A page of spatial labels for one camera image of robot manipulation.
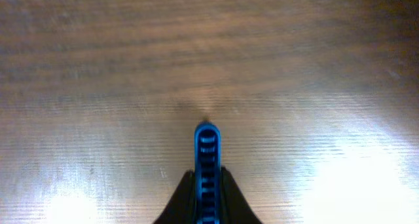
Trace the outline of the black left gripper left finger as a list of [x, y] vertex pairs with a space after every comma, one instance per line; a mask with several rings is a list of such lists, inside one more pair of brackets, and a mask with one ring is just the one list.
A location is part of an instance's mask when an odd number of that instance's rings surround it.
[[154, 224], [193, 224], [195, 211], [195, 175], [187, 170]]

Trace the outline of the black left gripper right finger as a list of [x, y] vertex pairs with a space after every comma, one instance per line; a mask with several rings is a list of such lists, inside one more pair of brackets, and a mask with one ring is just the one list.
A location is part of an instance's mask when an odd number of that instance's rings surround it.
[[221, 223], [262, 224], [247, 203], [230, 171], [221, 167]]

